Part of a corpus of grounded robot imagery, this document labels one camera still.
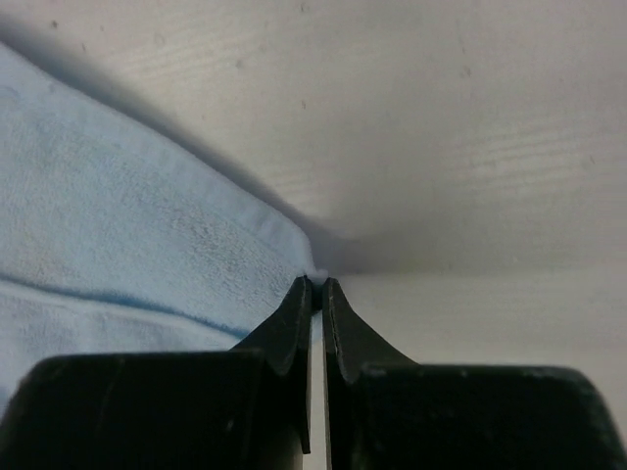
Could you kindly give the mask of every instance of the wood grain surface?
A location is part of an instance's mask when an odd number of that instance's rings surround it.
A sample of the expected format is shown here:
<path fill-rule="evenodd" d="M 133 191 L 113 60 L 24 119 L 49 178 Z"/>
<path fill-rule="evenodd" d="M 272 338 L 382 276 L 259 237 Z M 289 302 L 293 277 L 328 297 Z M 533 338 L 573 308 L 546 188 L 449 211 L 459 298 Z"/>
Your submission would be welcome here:
<path fill-rule="evenodd" d="M 0 0 L 2 40 L 287 213 L 407 354 L 580 367 L 623 433 L 625 24 L 619 0 Z"/>

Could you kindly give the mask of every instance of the towel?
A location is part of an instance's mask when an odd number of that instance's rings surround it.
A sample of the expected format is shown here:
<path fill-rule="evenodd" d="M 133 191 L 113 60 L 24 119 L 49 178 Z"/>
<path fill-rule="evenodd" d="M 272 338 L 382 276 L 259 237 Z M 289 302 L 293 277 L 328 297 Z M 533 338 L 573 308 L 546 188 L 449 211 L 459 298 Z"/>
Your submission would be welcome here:
<path fill-rule="evenodd" d="M 0 415 L 44 357 L 229 348 L 324 276 L 281 213 L 0 46 Z"/>

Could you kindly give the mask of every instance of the fabric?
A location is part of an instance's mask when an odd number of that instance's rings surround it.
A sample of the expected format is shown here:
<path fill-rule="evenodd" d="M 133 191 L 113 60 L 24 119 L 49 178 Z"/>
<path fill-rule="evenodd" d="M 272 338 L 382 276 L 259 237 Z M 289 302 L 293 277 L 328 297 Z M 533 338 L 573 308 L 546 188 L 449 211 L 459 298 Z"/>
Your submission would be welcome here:
<path fill-rule="evenodd" d="M 0 414 L 60 353 L 229 348 L 316 277 L 289 219 L 0 47 Z"/>

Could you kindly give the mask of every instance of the black plastic object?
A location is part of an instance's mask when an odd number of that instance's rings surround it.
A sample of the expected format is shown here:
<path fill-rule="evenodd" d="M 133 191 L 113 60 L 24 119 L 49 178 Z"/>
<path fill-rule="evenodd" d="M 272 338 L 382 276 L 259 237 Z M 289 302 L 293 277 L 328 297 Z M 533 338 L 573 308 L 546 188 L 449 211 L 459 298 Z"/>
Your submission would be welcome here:
<path fill-rule="evenodd" d="M 0 425 L 0 468 L 300 468 L 311 315 L 299 278 L 230 352 L 44 360 Z"/>
<path fill-rule="evenodd" d="M 418 365 L 322 291 L 327 468 L 625 469 L 603 401 L 555 367 Z"/>

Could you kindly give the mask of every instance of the towel fold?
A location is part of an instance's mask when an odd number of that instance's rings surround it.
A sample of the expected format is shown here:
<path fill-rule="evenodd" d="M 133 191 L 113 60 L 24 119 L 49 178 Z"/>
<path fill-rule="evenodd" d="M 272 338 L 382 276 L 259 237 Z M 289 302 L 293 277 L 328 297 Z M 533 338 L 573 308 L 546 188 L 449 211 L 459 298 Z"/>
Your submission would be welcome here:
<path fill-rule="evenodd" d="M 0 414 L 59 353 L 228 348 L 317 276 L 289 219 L 0 46 Z"/>

